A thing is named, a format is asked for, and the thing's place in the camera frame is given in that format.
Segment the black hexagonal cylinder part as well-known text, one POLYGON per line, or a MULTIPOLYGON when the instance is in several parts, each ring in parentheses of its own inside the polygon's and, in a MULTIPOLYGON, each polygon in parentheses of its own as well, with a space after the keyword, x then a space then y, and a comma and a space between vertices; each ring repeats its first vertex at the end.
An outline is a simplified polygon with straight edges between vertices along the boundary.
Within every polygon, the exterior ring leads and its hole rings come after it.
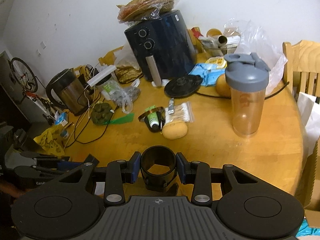
POLYGON ((152 146, 143 152, 140 170, 148 190, 167 192, 177 176, 176 154, 165 146, 152 146))

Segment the yellow cat-shaped case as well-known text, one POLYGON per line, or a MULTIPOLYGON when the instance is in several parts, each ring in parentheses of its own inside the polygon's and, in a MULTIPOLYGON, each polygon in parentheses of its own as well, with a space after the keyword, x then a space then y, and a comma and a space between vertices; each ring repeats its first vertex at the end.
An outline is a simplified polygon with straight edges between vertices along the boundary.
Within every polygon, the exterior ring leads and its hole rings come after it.
POLYGON ((182 120, 176 120, 164 125, 162 129, 163 137, 169 140, 180 139, 188 133, 188 126, 182 120))

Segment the green cream tube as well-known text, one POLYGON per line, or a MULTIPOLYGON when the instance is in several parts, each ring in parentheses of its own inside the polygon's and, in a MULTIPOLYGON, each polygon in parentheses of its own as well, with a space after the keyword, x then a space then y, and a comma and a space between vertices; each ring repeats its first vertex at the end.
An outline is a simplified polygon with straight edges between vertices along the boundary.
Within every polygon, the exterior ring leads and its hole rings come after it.
POLYGON ((157 116, 157 113, 152 113, 150 115, 147 116, 148 122, 149 122, 149 126, 152 129, 156 129, 159 126, 159 119, 157 116))

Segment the marble pattern nail clipper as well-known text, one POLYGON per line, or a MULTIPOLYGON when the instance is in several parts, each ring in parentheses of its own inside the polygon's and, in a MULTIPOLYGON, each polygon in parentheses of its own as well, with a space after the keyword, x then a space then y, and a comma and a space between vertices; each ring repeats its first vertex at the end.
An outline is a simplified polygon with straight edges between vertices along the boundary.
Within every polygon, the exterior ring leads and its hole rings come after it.
POLYGON ((174 113, 174 98, 171 98, 169 100, 169 105, 168 105, 168 114, 173 114, 174 113))

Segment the glass bowl with clutter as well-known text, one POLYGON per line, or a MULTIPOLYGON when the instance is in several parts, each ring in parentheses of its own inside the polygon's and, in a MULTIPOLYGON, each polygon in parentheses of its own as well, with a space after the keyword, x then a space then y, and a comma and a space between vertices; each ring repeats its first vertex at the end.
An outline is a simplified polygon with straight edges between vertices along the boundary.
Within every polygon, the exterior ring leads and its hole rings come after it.
POLYGON ((199 27, 193 27, 188 33, 197 53, 223 56, 236 51, 247 24, 248 21, 233 18, 224 25, 223 31, 213 28, 202 34, 199 27))

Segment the small teal jar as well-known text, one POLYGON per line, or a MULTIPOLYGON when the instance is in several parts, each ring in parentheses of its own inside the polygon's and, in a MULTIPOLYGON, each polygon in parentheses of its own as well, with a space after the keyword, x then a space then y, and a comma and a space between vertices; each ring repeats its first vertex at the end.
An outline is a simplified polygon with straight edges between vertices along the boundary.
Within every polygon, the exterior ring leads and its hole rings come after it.
POLYGON ((60 133, 60 136, 63 138, 63 139, 68 139, 69 137, 69 133, 67 130, 63 129, 60 133))

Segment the green net bag of nuts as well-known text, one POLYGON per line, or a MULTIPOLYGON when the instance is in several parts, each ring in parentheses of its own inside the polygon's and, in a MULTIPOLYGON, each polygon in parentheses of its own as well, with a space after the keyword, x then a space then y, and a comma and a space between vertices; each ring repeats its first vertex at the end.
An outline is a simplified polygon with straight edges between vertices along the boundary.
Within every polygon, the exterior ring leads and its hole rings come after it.
POLYGON ((114 118, 114 113, 119 109, 117 106, 115 109, 111 107, 109 103, 96 103, 91 112, 91 120, 95 125, 120 125, 129 122, 133 122, 134 114, 125 114, 122 117, 114 118))

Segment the black round cap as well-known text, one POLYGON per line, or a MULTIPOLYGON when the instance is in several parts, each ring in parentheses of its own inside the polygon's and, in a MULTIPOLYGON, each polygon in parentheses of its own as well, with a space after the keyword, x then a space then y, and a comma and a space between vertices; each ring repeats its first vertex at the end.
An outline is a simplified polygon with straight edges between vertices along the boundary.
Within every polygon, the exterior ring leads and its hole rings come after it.
POLYGON ((153 112, 149 114, 144 119, 144 122, 149 131, 152 133, 161 132, 165 124, 165 120, 161 112, 153 112))

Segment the orange fruit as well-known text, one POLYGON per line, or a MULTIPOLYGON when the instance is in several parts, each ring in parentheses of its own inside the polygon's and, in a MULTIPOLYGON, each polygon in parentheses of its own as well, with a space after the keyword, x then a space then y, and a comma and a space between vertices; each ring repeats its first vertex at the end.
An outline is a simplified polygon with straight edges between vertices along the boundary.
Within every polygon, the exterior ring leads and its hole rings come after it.
POLYGON ((216 91, 220 96, 230 98, 231 97, 231 88, 226 82, 225 74, 220 75, 216 80, 216 91))

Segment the stainless steel electric kettle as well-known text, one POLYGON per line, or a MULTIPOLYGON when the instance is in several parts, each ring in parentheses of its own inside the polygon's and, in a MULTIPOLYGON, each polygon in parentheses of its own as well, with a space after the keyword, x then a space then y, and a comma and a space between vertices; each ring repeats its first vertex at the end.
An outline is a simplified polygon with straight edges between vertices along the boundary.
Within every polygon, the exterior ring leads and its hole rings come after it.
POLYGON ((79 116, 89 108, 92 98, 74 70, 64 69, 56 74, 46 86, 46 95, 51 103, 61 109, 68 109, 79 116))

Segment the blue wet wipes pack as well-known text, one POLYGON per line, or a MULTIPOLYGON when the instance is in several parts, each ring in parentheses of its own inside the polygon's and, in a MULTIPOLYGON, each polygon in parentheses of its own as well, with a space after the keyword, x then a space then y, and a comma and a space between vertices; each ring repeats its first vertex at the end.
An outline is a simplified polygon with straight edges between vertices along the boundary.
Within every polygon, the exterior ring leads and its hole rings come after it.
POLYGON ((225 68, 218 68, 212 63, 197 63, 195 64, 190 75, 199 75, 202 77, 201 86, 215 86, 219 76, 225 73, 225 68))

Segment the clear shaker bottle grey lid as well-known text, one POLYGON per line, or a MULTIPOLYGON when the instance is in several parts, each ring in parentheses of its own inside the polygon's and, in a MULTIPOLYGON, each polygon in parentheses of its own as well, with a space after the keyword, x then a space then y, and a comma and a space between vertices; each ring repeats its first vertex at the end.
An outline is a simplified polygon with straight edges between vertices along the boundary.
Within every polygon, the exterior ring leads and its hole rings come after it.
POLYGON ((251 137, 260 125, 270 68, 256 53, 226 54, 224 59, 233 130, 241 137, 251 137))

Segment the dark blue air fryer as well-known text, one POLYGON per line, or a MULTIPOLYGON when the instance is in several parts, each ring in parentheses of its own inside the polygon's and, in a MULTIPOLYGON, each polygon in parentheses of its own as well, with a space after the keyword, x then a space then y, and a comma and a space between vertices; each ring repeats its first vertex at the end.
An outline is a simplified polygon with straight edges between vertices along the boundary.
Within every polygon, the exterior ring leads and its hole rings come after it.
POLYGON ((153 77, 147 57, 153 57, 161 79, 185 76, 195 66, 195 48, 179 10, 137 23, 124 34, 145 79, 150 82, 153 77))

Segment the wooden chair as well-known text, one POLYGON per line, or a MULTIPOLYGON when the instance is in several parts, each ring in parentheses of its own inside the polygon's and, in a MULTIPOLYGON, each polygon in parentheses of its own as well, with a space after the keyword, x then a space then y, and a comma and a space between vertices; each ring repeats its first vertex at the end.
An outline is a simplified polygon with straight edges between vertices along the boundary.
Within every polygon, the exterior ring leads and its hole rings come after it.
POLYGON ((319 97, 320 44, 301 40, 297 44, 283 42, 287 58, 283 80, 295 100, 300 92, 319 97))

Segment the bagged flatbread on fryer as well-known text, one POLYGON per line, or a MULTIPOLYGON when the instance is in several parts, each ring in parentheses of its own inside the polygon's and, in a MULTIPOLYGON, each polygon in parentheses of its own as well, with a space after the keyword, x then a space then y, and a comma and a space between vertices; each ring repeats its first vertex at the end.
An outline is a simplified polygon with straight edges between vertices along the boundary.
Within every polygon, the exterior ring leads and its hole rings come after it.
POLYGON ((120 23, 134 24, 156 20, 161 14, 172 11, 179 0, 132 0, 126 5, 117 5, 120 23))

